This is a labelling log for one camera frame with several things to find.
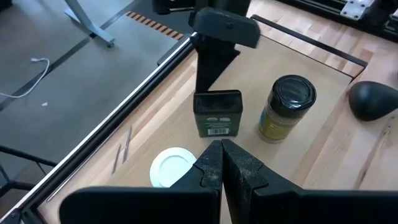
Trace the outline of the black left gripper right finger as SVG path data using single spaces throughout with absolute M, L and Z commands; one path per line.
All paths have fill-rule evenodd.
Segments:
M 398 224 L 398 191 L 303 189 L 234 142 L 222 145 L 233 224 Z

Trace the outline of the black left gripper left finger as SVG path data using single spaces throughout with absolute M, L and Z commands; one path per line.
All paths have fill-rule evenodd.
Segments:
M 169 188 L 94 186 L 63 199 L 61 224 L 220 224 L 223 145 L 213 141 Z

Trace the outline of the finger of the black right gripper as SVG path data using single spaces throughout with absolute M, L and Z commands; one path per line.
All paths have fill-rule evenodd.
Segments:
M 196 14 L 193 30 L 197 33 L 191 39 L 198 54 L 196 92 L 208 91 L 240 54 L 236 44 L 255 49 L 261 35 L 252 19 L 212 7 Z

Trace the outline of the white-lidded spice bottle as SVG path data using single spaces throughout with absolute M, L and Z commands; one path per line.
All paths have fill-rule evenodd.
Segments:
M 197 161 L 196 157 L 182 147 L 170 147 L 160 152 L 150 167 L 150 182 L 153 187 L 171 187 L 183 177 Z

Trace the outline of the green rectangular spice tin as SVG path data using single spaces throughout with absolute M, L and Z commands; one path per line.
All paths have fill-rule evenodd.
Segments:
M 199 137 L 236 137 L 243 113 L 242 93 L 239 90 L 194 93 L 193 113 Z

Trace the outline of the round black-lidded spice jar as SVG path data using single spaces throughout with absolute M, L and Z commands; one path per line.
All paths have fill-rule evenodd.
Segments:
M 266 142 L 281 142 L 315 104 L 314 85 L 300 75 L 278 78 L 259 119 L 259 135 Z

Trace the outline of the black mat with striped edges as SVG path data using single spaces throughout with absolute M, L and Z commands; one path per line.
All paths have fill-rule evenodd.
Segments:
M 127 12 L 127 16 L 147 27 L 175 40 L 193 32 L 188 25 L 190 13 L 187 11 L 158 15 L 152 11 L 151 0 L 135 0 L 133 3 L 134 6 Z

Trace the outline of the grey metal table leg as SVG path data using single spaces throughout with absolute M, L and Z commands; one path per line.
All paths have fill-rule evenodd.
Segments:
M 114 47 L 114 37 L 109 35 L 102 28 L 94 24 L 88 17 L 78 0 L 64 0 L 68 6 L 68 9 L 64 10 L 64 13 L 74 22 L 78 23 L 84 31 L 90 31 L 97 37 L 106 42 L 107 47 Z

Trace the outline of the black plastic ladle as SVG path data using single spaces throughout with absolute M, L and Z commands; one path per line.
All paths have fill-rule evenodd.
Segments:
M 398 109 L 398 90 L 377 82 L 357 82 L 348 91 L 348 102 L 356 119 L 374 121 Z

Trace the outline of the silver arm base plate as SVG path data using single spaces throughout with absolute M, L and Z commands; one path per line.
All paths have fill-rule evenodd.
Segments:
M 346 0 L 340 15 L 345 18 L 358 21 L 360 18 L 362 18 L 374 1 L 375 0 Z

